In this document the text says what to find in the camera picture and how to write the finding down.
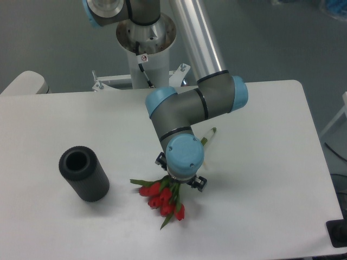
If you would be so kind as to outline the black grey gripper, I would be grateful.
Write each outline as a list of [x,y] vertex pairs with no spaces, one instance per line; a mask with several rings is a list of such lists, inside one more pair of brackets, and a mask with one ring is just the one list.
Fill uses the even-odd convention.
[[188,174],[183,177],[179,176],[177,172],[175,172],[170,167],[167,167],[166,156],[164,152],[160,152],[155,160],[155,164],[159,165],[163,170],[167,170],[169,182],[171,183],[188,184],[192,189],[198,189],[199,191],[203,191],[208,183],[206,178],[197,176],[199,169],[194,170],[192,174]]

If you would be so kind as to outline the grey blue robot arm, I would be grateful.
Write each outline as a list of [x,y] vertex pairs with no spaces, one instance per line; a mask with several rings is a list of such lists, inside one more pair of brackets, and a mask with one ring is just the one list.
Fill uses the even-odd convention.
[[[203,190],[197,175],[203,145],[192,125],[244,107],[248,90],[224,64],[203,1],[171,1],[173,17],[161,12],[160,1],[83,1],[90,23],[117,25],[117,40],[128,52],[134,88],[152,88],[145,105],[162,153],[156,160],[176,183]],[[172,75],[159,59],[180,32],[197,80],[197,87],[177,93]]]

